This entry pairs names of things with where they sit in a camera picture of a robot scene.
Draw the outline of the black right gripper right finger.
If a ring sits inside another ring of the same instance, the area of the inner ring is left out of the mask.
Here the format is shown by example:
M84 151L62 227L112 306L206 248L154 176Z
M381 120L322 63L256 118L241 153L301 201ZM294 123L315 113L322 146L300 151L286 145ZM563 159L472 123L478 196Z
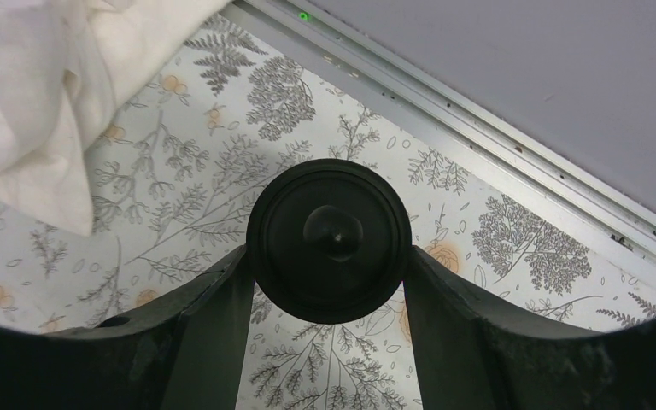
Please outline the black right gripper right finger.
M605 333L563 324L419 248L404 290L426 409L656 409L656 319Z

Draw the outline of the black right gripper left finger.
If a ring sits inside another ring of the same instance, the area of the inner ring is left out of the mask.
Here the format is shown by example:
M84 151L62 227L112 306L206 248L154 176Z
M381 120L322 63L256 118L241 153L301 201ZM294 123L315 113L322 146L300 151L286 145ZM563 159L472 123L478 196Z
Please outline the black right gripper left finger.
M0 409L233 409L253 286L239 247L93 328L0 326Z

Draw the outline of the white bottle black cap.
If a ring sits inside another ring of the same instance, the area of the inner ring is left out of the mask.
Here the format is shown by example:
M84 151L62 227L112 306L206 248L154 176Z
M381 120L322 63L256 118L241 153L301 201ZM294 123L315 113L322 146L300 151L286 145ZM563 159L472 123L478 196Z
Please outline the white bottle black cap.
M334 325L383 306L411 248L407 210L384 178L351 161L319 159L290 167L260 193L245 256L278 308Z

